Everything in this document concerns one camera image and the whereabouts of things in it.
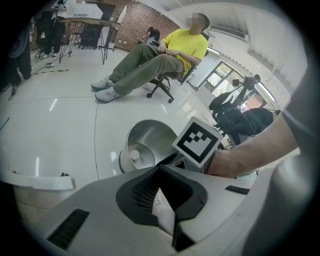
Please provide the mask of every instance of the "table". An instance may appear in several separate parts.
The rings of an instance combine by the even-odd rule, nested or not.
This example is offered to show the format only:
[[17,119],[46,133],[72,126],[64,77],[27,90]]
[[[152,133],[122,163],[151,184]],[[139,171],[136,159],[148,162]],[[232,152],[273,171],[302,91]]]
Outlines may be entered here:
[[117,23],[114,21],[109,21],[109,20],[103,20],[103,19],[99,19],[99,18],[65,18],[65,19],[59,20],[58,22],[65,23],[65,25],[66,25],[66,30],[64,32],[64,38],[66,38],[66,36],[69,32],[69,34],[68,34],[69,38],[67,39],[67,41],[68,41],[67,44],[61,45],[59,63],[61,63],[61,60],[62,60],[63,56],[65,55],[67,48],[69,48],[69,52],[67,54],[69,54],[69,57],[71,56],[72,49],[75,45],[76,36],[80,34],[81,28],[85,24],[102,25],[103,28],[109,27],[106,41],[104,41],[102,29],[100,32],[100,43],[102,46],[99,48],[101,48],[102,64],[105,64],[105,60],[108,58],[108,49],[115,50],[113,48],[109,48],[108,45],[109,45],[109,40],[110,40],[112,28],[120,28],[120,25],[121,25],[120,23]]

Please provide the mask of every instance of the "metal bowl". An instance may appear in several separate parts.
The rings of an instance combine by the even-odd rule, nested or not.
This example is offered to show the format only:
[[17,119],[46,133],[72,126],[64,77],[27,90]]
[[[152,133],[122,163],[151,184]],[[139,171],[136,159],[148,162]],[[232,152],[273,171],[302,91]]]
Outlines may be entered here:
[[129,131],[119,157],[124,173],[156,166],[175,152],[172,146],[177,134],[165,123],[146,119]]

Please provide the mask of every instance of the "gray sneaker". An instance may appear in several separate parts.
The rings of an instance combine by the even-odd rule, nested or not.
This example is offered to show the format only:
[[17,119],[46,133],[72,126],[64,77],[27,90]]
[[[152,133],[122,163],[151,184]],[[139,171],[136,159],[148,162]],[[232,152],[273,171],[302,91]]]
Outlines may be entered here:
[[107,76],[105,79],[101,80],[100,82],[92,83],[91,88],[99,92],[99,91],[108,89],[114,85],[115,85],[114,82],[112,82],[109,76]]
[[97,91],[95,93],[95,98],[98,101],[104,102],[104,103],[109,103],[113,101],[114,99],[119,99],[122,98],[123,96],[119,95],[118,93],[115,92],[115,90],[110,87],[105,90]]

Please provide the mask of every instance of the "brick wall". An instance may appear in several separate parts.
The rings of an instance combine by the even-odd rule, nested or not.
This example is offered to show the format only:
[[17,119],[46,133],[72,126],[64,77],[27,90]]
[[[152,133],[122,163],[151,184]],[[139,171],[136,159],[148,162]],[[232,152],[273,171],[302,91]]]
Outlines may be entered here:
[[143,39],[143,36],[148,35],[149,27],[159,30],[161,39],[179,29],[179,26],[171,19],[143,3],[134,3],[132,0],[102,0],[101,3],[116,6],[112,13],[114,21],[118,20],[123,8],[127,5],[126,15],[114,41],[118,49],[131,51],[138,44],[138,41]]

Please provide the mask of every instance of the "yellow t-shirt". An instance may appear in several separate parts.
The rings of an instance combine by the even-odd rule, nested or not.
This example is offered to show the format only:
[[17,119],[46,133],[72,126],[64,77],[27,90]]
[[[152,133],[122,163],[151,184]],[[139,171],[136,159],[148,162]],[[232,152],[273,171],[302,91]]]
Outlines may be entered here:
[[[204,38],[202,34],[192,35],[189,34],[188,29],[178,29],[166,38],[163,39],[168,50],[182,51],[185,54],[197,57],[203,60],[208,48],[208,41]],[[179,55],[178,59],[182,60],[184,64],[184,76],[187,74],[188,70],[191,68],[191,64],[184,60]]]

